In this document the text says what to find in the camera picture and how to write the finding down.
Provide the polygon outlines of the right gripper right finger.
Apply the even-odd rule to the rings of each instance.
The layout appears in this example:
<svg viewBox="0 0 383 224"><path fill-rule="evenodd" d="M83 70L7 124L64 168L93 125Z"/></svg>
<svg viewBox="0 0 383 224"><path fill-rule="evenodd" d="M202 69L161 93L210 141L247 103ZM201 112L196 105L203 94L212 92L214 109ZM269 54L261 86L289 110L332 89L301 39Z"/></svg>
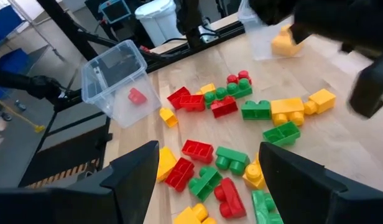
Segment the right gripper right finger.
<svg viewBox="0 0 383 224"><path fill-rule="evenodd" d="M284 223L383 223L383 191L269 142L259 163Z"/></svg>

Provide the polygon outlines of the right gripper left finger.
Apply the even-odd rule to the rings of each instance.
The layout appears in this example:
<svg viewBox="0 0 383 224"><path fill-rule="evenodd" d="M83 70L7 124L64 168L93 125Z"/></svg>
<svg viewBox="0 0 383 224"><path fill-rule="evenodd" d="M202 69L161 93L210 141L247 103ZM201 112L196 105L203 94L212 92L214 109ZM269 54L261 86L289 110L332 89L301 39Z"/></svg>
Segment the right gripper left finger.
<svg viewBox="0 0 383 224"><path fill-rule="evenodd" d="M143 223L158 163L149 141L66 187L0 189L0 223Z"/></svg>

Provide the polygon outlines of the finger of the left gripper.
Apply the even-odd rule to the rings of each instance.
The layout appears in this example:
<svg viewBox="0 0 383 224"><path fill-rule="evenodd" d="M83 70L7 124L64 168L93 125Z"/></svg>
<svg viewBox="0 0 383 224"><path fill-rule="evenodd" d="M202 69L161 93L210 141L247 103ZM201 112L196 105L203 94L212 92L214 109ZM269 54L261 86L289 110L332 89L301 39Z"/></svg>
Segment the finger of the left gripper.
<svg viewBox="0 0 383 224"><path fill-rule="evenodd" d="M383 56L360 71L348 103L365 118L373 117L383 107Z"/></svg>
<svg viewBox="0 0 383 224"><path fill-rule="evenodd" d="M305 39L307 39L311 33L305 28L303 24L294 22L290 26L290 32L292 34L292 39L295 44L301 44Z"/></svg>

